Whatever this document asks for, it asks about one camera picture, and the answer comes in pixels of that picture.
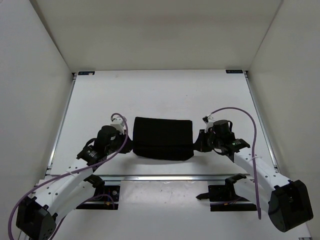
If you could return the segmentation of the black skirt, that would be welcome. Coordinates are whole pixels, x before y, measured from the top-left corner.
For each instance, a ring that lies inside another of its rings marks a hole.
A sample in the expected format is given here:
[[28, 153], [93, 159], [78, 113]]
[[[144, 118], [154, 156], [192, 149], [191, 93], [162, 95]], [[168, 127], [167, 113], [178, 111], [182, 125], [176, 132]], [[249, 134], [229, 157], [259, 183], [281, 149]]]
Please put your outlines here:
[[194, 156], [191, 120], [136, 117], [132, 133], [133, 152], [140, 157], [186, 161]]

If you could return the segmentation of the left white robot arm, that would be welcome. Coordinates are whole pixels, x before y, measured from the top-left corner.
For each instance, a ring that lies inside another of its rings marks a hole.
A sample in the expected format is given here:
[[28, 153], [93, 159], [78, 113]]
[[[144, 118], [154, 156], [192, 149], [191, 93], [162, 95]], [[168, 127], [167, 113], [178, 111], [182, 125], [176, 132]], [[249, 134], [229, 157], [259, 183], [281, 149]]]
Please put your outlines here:
[[104, 195], [103, 180], [94, 172], [123, 151], [129, 139], [126, 129], [103, 126], [69, 164], [64, 174], [37, 186], [33, 197], [26, 195], [17, 204], [16, 227], [33, 240], [48, 240], [57, 223], [88, 199]]

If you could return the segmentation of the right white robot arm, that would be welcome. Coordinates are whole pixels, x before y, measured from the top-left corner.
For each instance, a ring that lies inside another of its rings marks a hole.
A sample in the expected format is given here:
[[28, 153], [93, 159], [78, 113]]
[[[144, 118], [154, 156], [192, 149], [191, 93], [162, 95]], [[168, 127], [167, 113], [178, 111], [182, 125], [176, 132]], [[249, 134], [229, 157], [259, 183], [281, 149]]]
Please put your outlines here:
[[248, 175], [232, 175], [225, 179], [221, 189], [202, 193], [197, 196], [198, 200], [228, 204], [245, 199], [266, 212], [272, 224], [283, 233], [313, 219], [307, 186], [301, 180], [292, 181], [253, 154], [246, 141], [235, 137], [231, 121], [213, 120], [208, 116], [203, 121], [206, 127], [199, 131], [195, 150], [214, 151], [227, 157]]

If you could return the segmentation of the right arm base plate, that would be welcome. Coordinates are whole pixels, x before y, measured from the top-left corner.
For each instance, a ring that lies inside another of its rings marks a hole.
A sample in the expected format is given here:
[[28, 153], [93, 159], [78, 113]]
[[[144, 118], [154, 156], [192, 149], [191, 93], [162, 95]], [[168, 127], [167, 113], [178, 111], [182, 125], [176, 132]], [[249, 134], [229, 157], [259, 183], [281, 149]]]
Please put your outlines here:
[[208, 192], [196, 196], [197, 200], [209, 200], [211, 212], [252, 212], [257, 207], [244, 197], [236, 194], [235, 184], [248, 178], [241, 173], [225, 179], [224, 185], [209, 185]]

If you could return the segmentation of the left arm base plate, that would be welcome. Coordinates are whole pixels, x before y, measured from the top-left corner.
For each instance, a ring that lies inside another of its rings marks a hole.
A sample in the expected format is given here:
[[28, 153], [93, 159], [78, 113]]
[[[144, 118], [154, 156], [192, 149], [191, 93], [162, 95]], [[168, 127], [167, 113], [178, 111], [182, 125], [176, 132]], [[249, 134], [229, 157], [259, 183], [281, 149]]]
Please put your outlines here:
[[94, 194], [77, 206], [77, 210], [118, 210], [121, 190], [119, 182], [105, 181], [99, 176], [90, 176], [86, 180], [92, 184]]

